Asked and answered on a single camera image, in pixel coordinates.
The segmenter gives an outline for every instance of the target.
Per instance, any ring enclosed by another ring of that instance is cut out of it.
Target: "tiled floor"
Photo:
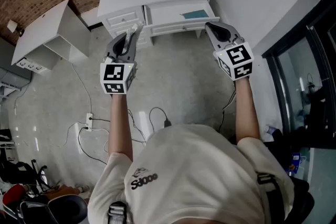
[[[73,66],[91,96],[93,116],[109,119],[111,98],[102,91],[99,68],[112,38],[103,27],[91,33],[90,57]],[[207,35],[202,33],[197,39],[193,31],[156,37],[154,47],[137,51],[138,71],[128,93],[128,105],[146,136],[152,133],[148,117],[154,106],[164,109],[172,124],[202,123],[218,128],[222,107],[234,86],[219,69],[212,52]],[[14,102],[20,94],[13,93],[1,111],[1,128],[10,128],[19,159],[30,163],[35,158],[40,165],[47,165],[47,175],[54,182],[93,186],[104,165],[80,150],[76,125],[70,128],[65,144],[68,128],[77,121],[85,122],[90,112],[88,95],[71,64],[62,60],[48,76],[35,75],[27,92],[17,99],[15,115]],[[232,105],[225,114],[222,131],[228,136],[234,130],[234,112]],[[153,111],[151,119],[156,130],[163,127],[161,111]],[[109,124],[94,121],[93,128],[108,130]],[[142,140],[132,124],[131,131],[134,139]],[[89,155],[106,161],[103,145],[107,137],[104,130],[84,130],[81,145]],[[136,157],[143,146],[133,142],[133,147]]]

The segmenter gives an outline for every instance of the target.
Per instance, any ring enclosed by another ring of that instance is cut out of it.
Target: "white t-shirt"
[[[255,171],[276,176],[287,215],[293,184],[262,141],[244,138],[235,147],[208,126],[171,126],[152,135],[133,163],[111,154],[90,198],[89,221],[107,223],[111,203],[124,201],[134,224],[265,223]]]

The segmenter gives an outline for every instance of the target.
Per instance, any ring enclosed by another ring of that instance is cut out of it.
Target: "black and white marker cube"
[[[215,51],[220,68],[232,79],[237,80],[252,73],[254,56],[248,42],[228,49]]]
[[[127,94],[134,77],[133,63],[100,64],[100,83],[107,94]]]

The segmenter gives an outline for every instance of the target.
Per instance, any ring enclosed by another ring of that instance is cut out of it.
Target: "electrical outlet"
[[[87,131],[91,132],[92,131],[92,118],[93,115],[91,113],[86,114],[86,127],[88,127]]]

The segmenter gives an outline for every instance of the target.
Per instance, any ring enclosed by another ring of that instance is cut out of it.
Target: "strap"
[[[109,208],[109,224],[126,224],[126,204],[121,201],[116,201]]]
[[[280,224],[285,220],[285,209],[283,207],[282,194],[274,175],[257,173],[258,183],[265,189],[272,224]]]

